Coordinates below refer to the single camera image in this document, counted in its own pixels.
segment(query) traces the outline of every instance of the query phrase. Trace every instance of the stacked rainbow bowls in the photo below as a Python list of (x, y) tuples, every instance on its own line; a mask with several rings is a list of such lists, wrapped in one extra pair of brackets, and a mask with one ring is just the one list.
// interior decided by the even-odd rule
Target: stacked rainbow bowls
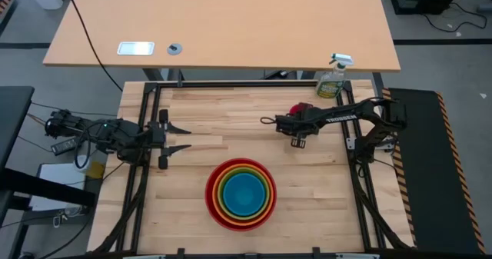
[(276, 201), (271, 174), (260, 163), (246, 158), (231, 159), (216, 167), (205, 187), (208, 212), (221, 226), (233, 231), (262, 225)]

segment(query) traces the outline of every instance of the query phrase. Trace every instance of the wooden table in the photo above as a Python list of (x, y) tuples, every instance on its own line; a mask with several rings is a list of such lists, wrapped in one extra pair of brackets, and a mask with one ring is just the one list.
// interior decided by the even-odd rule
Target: wooden table
[[(107, 66), (400, 71), (381, 0), (75, 0)], [(154, 42), (151, 56), (120, 56), (120, 42)], [(183, 47), (169, 55), (172, 43)], [(70, 5), (44, 60), (98, 65)]]
[[(374, 96), (371, 81), (353, 81), (353, 86), (356, 102)], [(138, 121), (143, 87), (143, 82), (126, 83), (119, 118)], [(179, 247), (187, 254), (308, 253), (312, 247), (322, 252), (363, 251), (341, 126), (326, 125), (318, 136), (307, 138), (305, 149), (297, 149), (290, 146), (289, 137), (259, 121), (285, 114), (299, 101), (322, 108), (336, 105), (335, 100), (318, 98), (310, 87), (165, 88), (160, 109), (168, 108), (174, 125), (193, 132), (170, 134), (169, 144), (193, 146), (174, 154), (166, 171), (157, 168), (159, 152), (153, 151), (138, 253), (175, 254)], [(366, 134), (372, 124), (361, 121), (361, 127)], [(204, 202), (212, 170), (239, 157), (261, 162), (278, 190), (271, 218), (249, 232), (223, 228)], [(390, 155), (382, 151), (375, 158), (391, 164)], [(118, 159), (110, 156), (106, 172), (117, 165)], [(370, 168), (381, 215), (412, 245), (394, 170), (377, 162)], [(124, 165), (102, 185), (89, 250), (101, 243), (119, 218), (127, 176)], [(371, 219), (367, 222), (375, 243)], [(125, 248), (130, 236), (129, 228)]]

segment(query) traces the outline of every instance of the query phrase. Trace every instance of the spray bottle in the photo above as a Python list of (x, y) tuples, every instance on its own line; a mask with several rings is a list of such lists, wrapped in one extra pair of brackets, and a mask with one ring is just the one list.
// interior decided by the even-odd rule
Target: spray bottle
[(332, 54), (330, 64), (337, 62), (333, 71), (325, 72), (316, 85), (316, 95), (322, 98), (336, 98), (345, 83), (345, 67), (354, 65), (350, 55)]

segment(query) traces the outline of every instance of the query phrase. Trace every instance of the orange striped tape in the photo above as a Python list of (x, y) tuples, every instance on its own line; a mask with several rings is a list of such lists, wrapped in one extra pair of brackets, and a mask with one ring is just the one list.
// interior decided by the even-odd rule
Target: orange striped tape
[[(388, 88), (383, 88), (383, 98), (391, 99), (391, 92)], [(401, 150), (400, 145), (398, 143), (394, 146), (393, 152), (393, 166), (396, 170), (398, 187), (400, 188), (401, 200), (403, 201), (403, 206), (405, 208), (405, 213), (407, 214), (408, 227), (410, 228), (410, 233), (412, 235), (412, 240), (414, 241), (415, 247), (417, 246), (417, 239), (415, 237), (414, 231), (414, 222), (412, 218), (411, 208), (410, 208), (410, 200), (408, 198), (407, 191), (407, 181), (405, 180), (405, 171), (403, 169), (403, 161), (401, 160)]]
[(451, 125), (449, 123), (449, 119), (447, 118), (447, 111), (444, 105), (444, 99), (442, 97), (442, 94), (439, 92), (437, 92), (437, 99), (439, 100), (440, 111), (443, 114), (444, 126), (446, 127), (447, 137), (449, 139), (450, 147), (453, 153), (454, 163), (456, 165), (456, 172), (458, 174), (458, 178), (460, 179), (464, 199), (467, 202), (468, 214), (470, 216), (471, 224), (475, 231), (475, 238), (477, 239), (478, 249), (482, 254), (485, 254), (484, 240), (482, 240), (482, 235), (480, 233), (480, 229), (478, 228), (477, 217), (475, 216), (474, 206), (471, 203), (471, 196), (470, 192), (468, 191), (467, 180), (464, 177), (460, 156), (458, 155), (456, 143), (454, 142), (453, 131), (451, 130)]

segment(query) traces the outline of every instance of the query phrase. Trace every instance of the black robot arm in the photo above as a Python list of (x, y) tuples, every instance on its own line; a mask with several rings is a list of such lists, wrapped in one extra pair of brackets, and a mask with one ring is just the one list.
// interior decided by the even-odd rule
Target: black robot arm
[(167, 110), (159, 112), (159, 122), (149, 122), (145, 128), (123, 119), (88, 120), (74, 116), (67, 110), (53, 111), (52, 117), (45, 123), (46, 135), (73, 137), (95, 143), (96, 148), (106, 154), (116, 153), (118, 159), (136, 165), (146, 165), (150, 161), (147, 151), (152, 148), (161, 149), (159, 168), (168, 168), (168, 156), (176, 151), (190, 147), (180, 145), (166, 147), (166, 132), (189, 134), (175, 128), (168, 121)]
[[(380, 117), (374, 108), (380, 106), (384, 114)], [(304, 148), (305, 138), (318, 134), (325, 125), (355, 119), (368, 120), (374, 124), (365, 136), (356, 139), (357, 159), (372, 161), (374, 149), (389, 134), (401, 131), (406, 126), (407, 113), (403, 104), (383, 98), (369, 98), (353, 105), (321, 109), (300, 103), (287, 115), (275, 115), (275, 119), (262, 118), (264, 124), (276, 124), (276, 131), (292, 136), (291, 146)]]

